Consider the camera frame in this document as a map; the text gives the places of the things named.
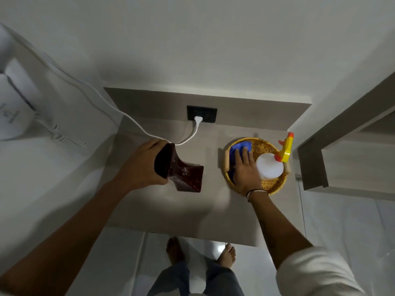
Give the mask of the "person's left forearm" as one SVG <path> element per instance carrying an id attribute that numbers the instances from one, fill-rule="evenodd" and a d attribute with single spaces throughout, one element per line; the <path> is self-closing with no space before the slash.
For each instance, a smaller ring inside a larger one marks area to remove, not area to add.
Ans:
<path id="1" fill-rule="evenodd" d="M 6 296 L 65 296 L 102 229 L 135 184 L 106 183 L 65 224 L 0 276 Z"/>

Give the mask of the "person's foot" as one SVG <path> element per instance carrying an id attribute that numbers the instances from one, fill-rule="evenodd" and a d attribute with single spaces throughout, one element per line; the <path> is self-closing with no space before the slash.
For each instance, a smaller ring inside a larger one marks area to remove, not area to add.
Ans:
<path id="1" fill-rule="evenodd" d="M 219 258 L 216 260 L 221 267 L 232 268 L 236 261 L 236 250 L 232 244 L 228 243 L 225 245 L 223 251 L 221 252 Z"/>
<path id="2" fill-rule="evenodd" d="M 186 261 L 185 253 L 177 237 L 171 237 L 168 239 L 166 253 L 172 266 Z"/>

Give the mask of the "person's right foot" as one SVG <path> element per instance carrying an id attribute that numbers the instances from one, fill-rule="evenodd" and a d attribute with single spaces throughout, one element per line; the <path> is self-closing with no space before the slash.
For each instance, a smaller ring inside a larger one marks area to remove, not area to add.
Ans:
<path id="1" fill-rule="evenodd" d="M 219 258 L 216 260 L 221 267 L 232 268 L 236 261 L 236 250 L 232 244 L 228 243 L 225 245 L 223 251 L 221 252 Z"/>

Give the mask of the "white shirt sleeve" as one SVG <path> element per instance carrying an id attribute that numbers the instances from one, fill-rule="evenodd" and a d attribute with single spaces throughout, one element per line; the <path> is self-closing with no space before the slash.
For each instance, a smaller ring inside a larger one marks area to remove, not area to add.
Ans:
<path id="1" fill-rule="evenodd" d="M 276 274 L 281 296 L 368 296 L 336 251 L 310 247 L 290 255 Z"/>

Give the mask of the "light wooden shelf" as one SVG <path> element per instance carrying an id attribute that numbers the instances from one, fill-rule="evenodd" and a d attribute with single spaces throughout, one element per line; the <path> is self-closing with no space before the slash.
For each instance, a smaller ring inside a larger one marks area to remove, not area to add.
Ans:
<path id="1" fill-rule="evenodd" d="M 395 72 L 297 153 L 304 191 L 395 201 Z"/>

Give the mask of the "person's left hand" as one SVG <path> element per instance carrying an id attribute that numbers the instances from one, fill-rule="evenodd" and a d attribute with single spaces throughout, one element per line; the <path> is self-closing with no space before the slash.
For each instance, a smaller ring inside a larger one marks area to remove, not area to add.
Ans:
<path id="1" fill-rule="evenodd" d="M 166 140 L 154 139 L 137 147 L 124 162 L 114 180 L 126 192 L 148 187 L 150 176 L 155 173 L 154 162 L 159 151 L 167 144 Z"/>

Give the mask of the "blue cloth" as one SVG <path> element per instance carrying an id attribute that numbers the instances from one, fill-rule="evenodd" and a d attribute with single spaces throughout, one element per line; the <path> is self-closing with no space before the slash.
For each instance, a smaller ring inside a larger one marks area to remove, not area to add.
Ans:
<path id="1" fill-rule="evenodd" d="M 236 164 L 235 152 L 236 152 L 236 150 L 239 150 L 239 154 L 240 154 L 240 156 L 242 156 L 242 152 L 243 152 L 244 148 L 247 148 L 247 151 L 250 152 L 252 150 L 252 142 L 242 141 L 242 142 L 236 143 L 230 147 L 230 151 L 229 151 L 230 167 L 229 167 L 228 175 L 229 175 L 229 178 L 233 184 L 234 184 L 234 173 L 235 173 L 234 166 Z"/>

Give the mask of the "blue jeans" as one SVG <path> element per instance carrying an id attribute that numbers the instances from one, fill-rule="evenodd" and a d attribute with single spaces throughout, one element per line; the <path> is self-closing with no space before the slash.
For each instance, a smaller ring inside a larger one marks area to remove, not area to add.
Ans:
<path id="1" fill-rule="evenodd" d="M 206 271 L 202 293 L 190 291 L 190 270 L 186 261 L 164 269 L 147 296 L 244 296 L 236 275 L 230 268 L 211 263 Z"/>

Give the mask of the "round wicker basket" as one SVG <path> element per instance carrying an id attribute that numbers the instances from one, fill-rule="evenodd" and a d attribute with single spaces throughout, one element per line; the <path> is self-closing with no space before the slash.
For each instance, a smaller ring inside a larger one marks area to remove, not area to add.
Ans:
<path id="1" fill-rule="evenodd" d="M 224 151 L 224 166 L 222 169 L 222 173 L 223 176 L 226 180 L 226 182 L 228 183 L 229 187 L 231 189 L 233 189 L 236 193 L 241 194 L 235 184 L 233 184 L 229 178 L 228 175 L 228 171 L 229 171 L 229 167 L 230 167 L 230 162 L 229 162 L 229 151 L 230 151 L 230 147 L 236 143 L 242 142 L 242 141 L 250 141 L 252 142 L 252 152 L 254 155 L 254 159 L 256 160 L 261 154 L 264 153 L 270 153 L 270 154 L 274 154 L 275 151 L 278 151 L 279 149 L 273 145 L 272 143 L 264 140 L 264 139 L 260 139 L 260 138 L 255 138 L 255 137 L 247 137 L 247 138 L 242 138 L 242 139 L 238 139 L 235 140 L 234 142 L 230 143 Z M 269 195 L 275 194 L 277 193 L 285 184 L 286 179 L 288 177 L 288 175 L 281 175 L 278 178 L 275 179 L 269 179 L 269 180 L 262 180 L 262 189 L 264 189 Z"/>

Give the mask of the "white spray bottle yellow trigger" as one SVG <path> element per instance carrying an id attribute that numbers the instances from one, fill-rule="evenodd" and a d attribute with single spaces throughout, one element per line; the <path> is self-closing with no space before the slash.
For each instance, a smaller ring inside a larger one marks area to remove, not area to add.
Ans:
<path id="1" fill-rule="evenodd" d="M 278 140 L 281 149 L 274 154 L 264 153 L 256 159 L 256 167 L 262 180 L 275 179 L 290 173 L 289 159 L 291 158 L 294 133 L 289 132 L 283 140 Z"/>

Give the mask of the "black wall outlet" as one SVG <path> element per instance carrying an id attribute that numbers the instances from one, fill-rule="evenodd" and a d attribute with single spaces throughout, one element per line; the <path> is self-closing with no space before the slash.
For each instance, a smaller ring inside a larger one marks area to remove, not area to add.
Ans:
<path id="1" fill-rule="evenodd" d="M 214 124 L 216 122 L 217 108 L 187 105 L 186 109 L 187 118 L 190 121 L 195 121 L 195 117 L 201 117 L 204 123 Z"/>

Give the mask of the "person's left foot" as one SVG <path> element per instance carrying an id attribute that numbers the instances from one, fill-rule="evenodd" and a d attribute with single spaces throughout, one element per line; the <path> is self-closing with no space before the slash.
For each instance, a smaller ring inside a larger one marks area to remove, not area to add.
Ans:
<path id="1" fill-rule="evenodd" d="M 177 237 L 171 237 L 168 239 L 166 253 L 172 266 L 186 261 L 185 253 Z"/>

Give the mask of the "wooden back panel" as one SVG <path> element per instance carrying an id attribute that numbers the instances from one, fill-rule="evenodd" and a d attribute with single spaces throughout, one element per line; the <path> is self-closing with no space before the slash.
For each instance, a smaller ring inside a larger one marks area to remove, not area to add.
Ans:
<path id="1" fill-rule="evenodd" d="M 187 106 L 217 109 L 216 124 L 288 130 L 308 103 L 243 99 L 176 92 L 104 88 L 116 106 L 133 118 L 187 121 Z"/>

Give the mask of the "dark red glossy vase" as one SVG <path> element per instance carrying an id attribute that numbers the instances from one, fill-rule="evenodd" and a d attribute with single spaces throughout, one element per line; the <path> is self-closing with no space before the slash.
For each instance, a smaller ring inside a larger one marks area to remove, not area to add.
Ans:
<path id="1" fill-rule="evenodd" d="M 203 180 L 203 166 L 183 162 L 175 144 L 167 143 L 159 151 L 154 162 L 155 173 L 170 179 L 180 192 L 200 193 Z"/>

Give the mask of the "person's right hand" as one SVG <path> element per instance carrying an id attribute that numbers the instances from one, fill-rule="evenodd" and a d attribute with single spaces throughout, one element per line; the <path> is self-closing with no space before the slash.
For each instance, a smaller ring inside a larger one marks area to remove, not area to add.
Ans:
<path id="1" fill-rule="evenodd" d="M 253 153 L 251 151 L 249 152 L 249 165 L 244 165 L 239 150 L 236 150 L 235 162 L 234 183 L 237 190 L 247 198 L 252 197 L 253 194 L 268 196 L 268 193 L 262 189 L 262 181 L 256 167 Z"/>

